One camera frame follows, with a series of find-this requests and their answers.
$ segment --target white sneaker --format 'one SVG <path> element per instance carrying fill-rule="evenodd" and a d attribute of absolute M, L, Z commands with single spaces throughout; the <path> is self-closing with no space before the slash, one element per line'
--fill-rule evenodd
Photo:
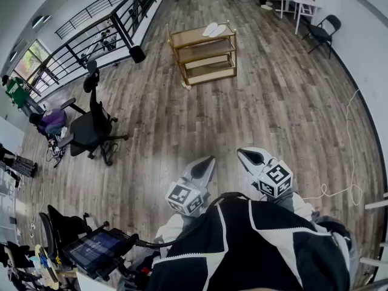
<path fill-rule="evenodd" d="M 268 11 L 273 10 L 273 8 L 271 8 L 269 5 L 266 5 L 266 4 L 262 5 L 261 8 L 263 8 L 264 10 L 268 10 Z"/>

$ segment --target metal railing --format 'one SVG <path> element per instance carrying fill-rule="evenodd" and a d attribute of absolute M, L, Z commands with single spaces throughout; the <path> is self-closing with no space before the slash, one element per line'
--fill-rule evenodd
<path fill-rule="evenodd" d="M 62 81 L 63 84 L 86 74 L 86 64 L 90 60 L 124 47 L 130 50 L 134 45 L 133 35 L 154 2 L 156 0 L 122 0 L 108 15 L 82 29 L 57 48 L 26 80 L 30 83 L 32 98 L 41 96 L 54 83 L 59 85 Z"/>
<path fill-rule="evenodd" d="M 78 12 L 71 19 L 69 19 L 57 31 L 55 31 L 55 33 L 61 39 L 63 39 L 70 32 L 76 30 L 77 27 L 79 27 L 81 24 L 86 22 L 88 19 L 93 18 L 98 13 L 102 12 L 103 10 L 105 10 L 109 7 L 113 7 L 114 5 L 119 3 L 120 1 L 121 0 L 97 0 L 97 1 L 93 2 L 92 4 L 88 5 L 82 11 Z"/>

